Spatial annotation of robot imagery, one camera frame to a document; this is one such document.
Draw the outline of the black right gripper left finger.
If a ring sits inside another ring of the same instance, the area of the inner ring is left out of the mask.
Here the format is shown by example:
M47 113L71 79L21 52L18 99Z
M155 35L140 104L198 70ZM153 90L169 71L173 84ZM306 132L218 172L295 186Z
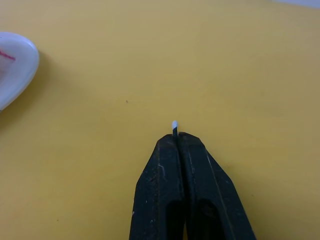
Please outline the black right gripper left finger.
M157 141L136 183L129 239L183 239L184 198L178 148L167 134Z

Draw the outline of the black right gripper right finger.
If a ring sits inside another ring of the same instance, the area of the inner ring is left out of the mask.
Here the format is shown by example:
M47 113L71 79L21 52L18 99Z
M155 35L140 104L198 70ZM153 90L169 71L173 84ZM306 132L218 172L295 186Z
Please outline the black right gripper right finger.
M190 240L254 240L256 236L236 188L202 141L178 135Z

